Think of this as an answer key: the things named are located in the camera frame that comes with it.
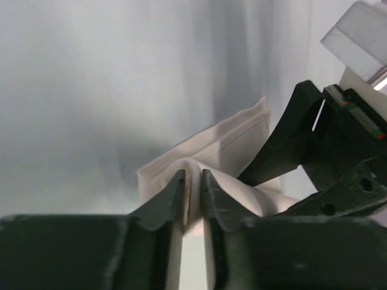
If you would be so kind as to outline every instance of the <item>beige towel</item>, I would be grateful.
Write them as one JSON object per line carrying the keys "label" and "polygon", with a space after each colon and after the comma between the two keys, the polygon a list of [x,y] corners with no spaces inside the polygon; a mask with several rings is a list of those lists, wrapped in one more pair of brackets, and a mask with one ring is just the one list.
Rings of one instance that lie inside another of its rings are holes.
{"label": "beige towel", "polygon": [[236,179],[267,140],[269,120],[270,110],[266,106],[266,98],[263,98],[254,107],[196,134],[144,166],[137,172],[141,201],[150,200],[165,188],[177,170],[184,169],[186,231],[189,230],[189,234],[194,236],[203,235],[200,216],[201,172],[210,169],[230,196],[258,216],[270,216],[286,210],[297,200],[281,194],[278,178],[257,188]]}

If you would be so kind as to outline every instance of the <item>cloth fold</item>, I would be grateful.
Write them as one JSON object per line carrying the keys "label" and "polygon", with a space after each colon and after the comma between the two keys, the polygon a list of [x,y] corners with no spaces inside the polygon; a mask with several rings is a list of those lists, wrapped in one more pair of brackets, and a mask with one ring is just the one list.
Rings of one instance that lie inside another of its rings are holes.
{"label": "cloth fold", "polygon": [[174,147],[137,172],[142,202],[163,190],[177,170],[186,171],[184,226],[191,236],[203,235],[200,184],[203,169],[211,170],[222,189],[258,216],[271,216],[297,202],[281,194],[279,179],[257,187],[237,180],[269,136],[266,98],[235,116]]}

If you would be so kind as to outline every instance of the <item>cloth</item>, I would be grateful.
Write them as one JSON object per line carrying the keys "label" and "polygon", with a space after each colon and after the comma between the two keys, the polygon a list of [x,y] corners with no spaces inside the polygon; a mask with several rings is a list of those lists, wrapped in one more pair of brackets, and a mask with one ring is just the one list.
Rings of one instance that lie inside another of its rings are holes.
{"label": "cloth", "polygon": [[142,202],[163,190],[177,170],[186,171],[185,231],[203,235],[200,184],[203,169],[210,169],[231,197],[258,216],[271,216],[297,202],[281,194],[278,178],[257,188],[236,177],[251,163],[269,136],[270,110],[266,98],[214,127],[179,144],[137,172]]}

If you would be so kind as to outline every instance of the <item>silver metal part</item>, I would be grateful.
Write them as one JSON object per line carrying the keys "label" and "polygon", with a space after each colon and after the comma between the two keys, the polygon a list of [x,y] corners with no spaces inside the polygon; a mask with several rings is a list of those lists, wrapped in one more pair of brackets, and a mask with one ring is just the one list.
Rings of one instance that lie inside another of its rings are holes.
{"label": "silver metal part", "polygon": [[386,5],[354,3],[321,42],[364,82],[387,95]]}

